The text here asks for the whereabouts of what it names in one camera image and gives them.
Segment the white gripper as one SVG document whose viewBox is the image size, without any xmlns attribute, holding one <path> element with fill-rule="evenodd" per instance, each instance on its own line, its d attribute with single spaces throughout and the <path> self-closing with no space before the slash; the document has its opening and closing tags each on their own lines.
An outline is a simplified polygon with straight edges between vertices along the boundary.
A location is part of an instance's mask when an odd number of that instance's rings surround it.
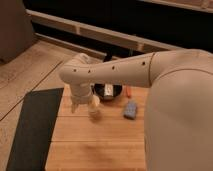
<svg viewBox="0 0 213 171">
<path fill-rule="evenodd" d="M 92 100 L 92 89 L 90 84 L 71 85 L 71 111 L 75 112 L 80 104 L 89 104 Z"/>
</svg>

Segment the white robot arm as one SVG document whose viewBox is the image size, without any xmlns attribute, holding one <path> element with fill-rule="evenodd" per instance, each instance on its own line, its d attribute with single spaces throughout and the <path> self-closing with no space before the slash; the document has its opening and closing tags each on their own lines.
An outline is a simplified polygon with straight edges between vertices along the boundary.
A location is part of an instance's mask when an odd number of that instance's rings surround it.
<svg viewBox="0 0 213 171">
<path fill-rule="evenodd" d="M 147 88 L 147 171 L 213 171 L 213 53 L 182 49 L 97 64 L 80 53 L 59 75 L 73 108 L 92 101 L 93 83 Z"/>
</svg>

